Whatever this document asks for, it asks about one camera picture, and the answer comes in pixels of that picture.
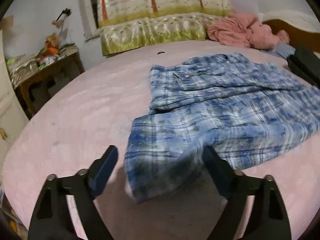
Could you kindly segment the blue plaid shirt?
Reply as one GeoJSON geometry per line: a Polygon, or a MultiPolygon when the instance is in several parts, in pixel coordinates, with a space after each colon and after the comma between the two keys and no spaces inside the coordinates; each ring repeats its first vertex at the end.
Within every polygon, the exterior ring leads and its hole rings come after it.
{"type": "Polygon", "coordinates": [[[133,198],[175,191],[216,150],[234,169],[260,165],[319,131],[319,89],[244,55],[194,57],[150,70],[149,112],[133,120],[125,172],[133,198]]]}

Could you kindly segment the pink bed sheet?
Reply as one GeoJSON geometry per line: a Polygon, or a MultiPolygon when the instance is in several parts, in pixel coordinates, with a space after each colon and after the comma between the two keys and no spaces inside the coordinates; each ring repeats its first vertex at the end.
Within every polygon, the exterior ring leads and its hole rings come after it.
{"type": "Polygon", "coordinates": [[[254,49],[187,41],[125,52],[73,80],[28,122],[8,152],[3,187],[9,203],[29,226],[41,189],[50,174],[66,177],[88,168],[110,145],[118,162],[105,191],[95,200],[115,239],[206,239],[226,205],[207,175],[174,193],[137,204],[128,194],[124,154],[133,120],[151,102],[149,72],[192,57],[240,53],[256,63],[286,61],[254,49]]]}

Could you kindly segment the white cabinet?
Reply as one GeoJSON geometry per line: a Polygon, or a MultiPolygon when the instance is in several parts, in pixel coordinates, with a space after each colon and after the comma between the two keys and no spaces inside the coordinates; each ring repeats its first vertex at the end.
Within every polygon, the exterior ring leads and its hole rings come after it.
{"type": "Polygon", "coordinates": [[[3,50],[3,33],[0,40],[0,127],[1,127],[1,166],[7,152],[28,123],[16,93],[11,84],[3,50]]]}

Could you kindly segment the dark wooden nightstand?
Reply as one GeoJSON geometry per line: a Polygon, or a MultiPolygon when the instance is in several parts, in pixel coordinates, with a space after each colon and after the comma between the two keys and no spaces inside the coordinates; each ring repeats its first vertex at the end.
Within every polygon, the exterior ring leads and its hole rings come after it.
{"type": "Polygon", "coordinates": [[[29,119],[37,113],[30,98],[30,88],[32,85],[46,82],[61,73],[65,74],[71,66],[76,66],[78,70],[77,75],[85,72],[77,49],[72,49],[71,53],[62,56],[47,56],[47,58],[50,57],[53,59],[53,62],[50,64],[45,63],[40,67],[34,55],[24,54],[19,56],[16,61],[10,59],[7,62],[11,84],[29,119]]]}

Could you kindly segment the black garment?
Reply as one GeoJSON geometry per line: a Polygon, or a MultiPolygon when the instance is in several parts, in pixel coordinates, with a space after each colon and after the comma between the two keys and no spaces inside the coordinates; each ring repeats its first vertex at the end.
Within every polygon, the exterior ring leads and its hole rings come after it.
{"type": "Polygon", "coordinates": [[[293,74],[319,88],[320,59],[311,50],[298,47],[295,53],[288,56],[286,60],[293,74]]]}

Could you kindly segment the clutter on nightstand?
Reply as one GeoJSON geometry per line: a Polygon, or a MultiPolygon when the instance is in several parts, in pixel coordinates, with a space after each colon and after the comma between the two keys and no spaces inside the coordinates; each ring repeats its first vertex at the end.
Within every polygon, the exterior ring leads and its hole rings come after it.
{"type": "Polygon", "coordinates": [[[66,42],[61,35],[67,31],[63,29],[66,15],[63,14],[52,25],[60,29],[60,33],[48,35],[44,32],[44,25],[40,14],[27,13],[19,22],[13,15],[1,20],[3,30],[4,56],[10,74],[15,75],[19,69],[31,61],[42,61],[45,57],[56,56],[66,42]]]}

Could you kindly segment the light blue garment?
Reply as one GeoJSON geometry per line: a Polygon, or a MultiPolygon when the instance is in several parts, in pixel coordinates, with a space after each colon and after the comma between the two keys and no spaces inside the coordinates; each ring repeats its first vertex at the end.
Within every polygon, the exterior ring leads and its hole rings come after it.
{"type": "Polygon", "coordinates": [[[296,50],[288,44],[281,43],[276,45],[274,49],[261,51],[282,59],[287,59],[290,55],[294,55],[296,50]]]}

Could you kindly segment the wooden bed headboard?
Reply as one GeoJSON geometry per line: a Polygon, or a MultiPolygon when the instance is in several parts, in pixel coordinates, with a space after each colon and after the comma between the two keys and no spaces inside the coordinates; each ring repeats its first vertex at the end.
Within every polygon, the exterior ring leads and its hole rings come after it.
{"type": "Polygon", "coordinates": [[[315,16],[294,10],[274,10],[260,13],[259,17],[271,27],[272,33],[286,31],[292,47],[304,46],[319,54],[319,20],[315,16]]]}

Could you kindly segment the pink crumpled garment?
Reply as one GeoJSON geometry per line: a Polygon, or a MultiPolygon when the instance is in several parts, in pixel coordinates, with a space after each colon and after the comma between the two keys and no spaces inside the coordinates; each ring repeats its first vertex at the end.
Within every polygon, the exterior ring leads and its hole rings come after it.
{"type": "Polygon", "coordinates": [[[222,45],[238,48],[274,50],[279,44],[289,44],[284,30],[272,33],[269,25],[262,24],[250,12],[232,12],[227,17],[208,26],[208,37],[222,45]]]}

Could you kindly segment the green floral folded quilt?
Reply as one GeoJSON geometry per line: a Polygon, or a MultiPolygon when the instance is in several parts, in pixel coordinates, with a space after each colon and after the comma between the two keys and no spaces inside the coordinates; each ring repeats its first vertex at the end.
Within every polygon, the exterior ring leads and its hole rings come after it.
{"type": "Polygon", "coordinates": [[[103,55],[160,43],[200,40],[231,12],[230,0],[98,0],[103,55]]]}

